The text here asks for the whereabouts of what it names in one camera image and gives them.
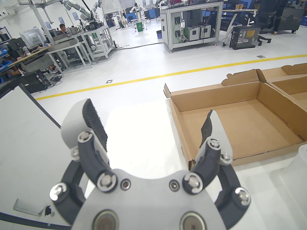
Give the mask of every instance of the electrical component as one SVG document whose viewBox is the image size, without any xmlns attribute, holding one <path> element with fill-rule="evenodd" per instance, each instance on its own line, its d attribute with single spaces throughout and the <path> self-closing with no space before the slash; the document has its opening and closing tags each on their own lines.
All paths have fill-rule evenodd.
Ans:
<svg viewBox="0 0 307 230">
<path fill-rule="evenodd" d="M 187 27 L 185 29 L 185 37 L 188 39 L 188 41 L 199 40 L 199 26 Z"/>
</svg>

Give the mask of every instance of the metal rack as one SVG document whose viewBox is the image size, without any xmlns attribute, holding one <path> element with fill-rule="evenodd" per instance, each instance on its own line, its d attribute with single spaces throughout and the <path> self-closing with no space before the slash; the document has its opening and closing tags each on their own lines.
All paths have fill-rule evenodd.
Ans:
<svg viewBox="0 0 307 230">
<path fill-rule="evenodd" d="M 171 25 L 171 14 L 172 13 L 178 13 L 183 11 L 191 11 L 191 10 L 197 10 L 202 9 L 206 10 L 211 7 L 217 7 L 217 16 L 216 16 L 216 26 L 215 29 L 215 36 L 211 38 L 206 39 L 200 39 L 200 40 L 194 40 L 194 41 L 188 41 L 185 43 L 176 43 L 173 44 L 172 40 L 172 25 Z M 197 45 L 197 44 L 203 44 L 203 43 L 209 43 L 209 42 L 218 42 L 218 36 L 219 36 L 219 29 L 221 25 L 221 19 L 222 19 L 222 12 L 223 12 L 223 2 L 217 1 L 217 2 L 208 2 L 204 4 L 197 4 L 197 5 L 189 5 L 184 7 L 178 7 L 178 8 L 170 8 L 170 9 L 163 9 L 161 10 L 161 15 L 166 15 L 166 21 L 167 21 L 167 35 L 168 35 L 168 43 L 167 46 L 170 50 L 170 53 L 172 53 L 174 48 L 184 47 L 184 46 L 190 46 L 190 45 Z"/>
</svg>

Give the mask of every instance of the trash can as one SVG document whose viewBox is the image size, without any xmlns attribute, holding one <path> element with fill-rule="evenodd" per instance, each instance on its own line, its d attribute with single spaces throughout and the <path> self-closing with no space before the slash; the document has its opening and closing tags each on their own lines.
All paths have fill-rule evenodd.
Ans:
<svg viewBox="0 0 307 230">
<path fill-rule="evenodd" d="M 138 32 L 142 32 L 143 31 L 143 23 L 142 22 L 136 23 L 136 27 L 137 27 L 137 31 Z"/>
<path fill-rule="evenodd" d="M 161 39 L 162 38 L 162 31 L 157 31 L 157 36 L 158 36 L 158 39 Z"/>
</svg>

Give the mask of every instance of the person sitting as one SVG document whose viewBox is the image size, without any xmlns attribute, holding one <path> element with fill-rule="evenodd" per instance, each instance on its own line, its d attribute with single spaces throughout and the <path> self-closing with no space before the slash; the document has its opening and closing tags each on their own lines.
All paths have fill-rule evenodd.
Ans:
<svg viewBox="0 0 307 230">
<path fill-rule="evenodd" d="M 59 25 L 59 28 L 61 29 L 60 32 L 59 32 L 59 34 L 66 34 L 66 33 L 67 33 L 67 32 L 66 32 L 66 26 L 65 26 L 65 24 L 60 24 L 60 25 Z"/>
</svg>

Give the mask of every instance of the green trash bin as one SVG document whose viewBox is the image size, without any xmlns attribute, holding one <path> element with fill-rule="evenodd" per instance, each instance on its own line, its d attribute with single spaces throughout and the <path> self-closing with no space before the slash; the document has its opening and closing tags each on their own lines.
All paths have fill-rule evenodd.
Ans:
<svg viewBox="0 0 307 230">
<path fill-rule="evenodd" d="M 137 31 L 138 32 L 142 32 L 143 31 L 143 24 L 142 24 L 142 22 L 136 23 L 136 27 L 137 27 Z"/>
</svg>

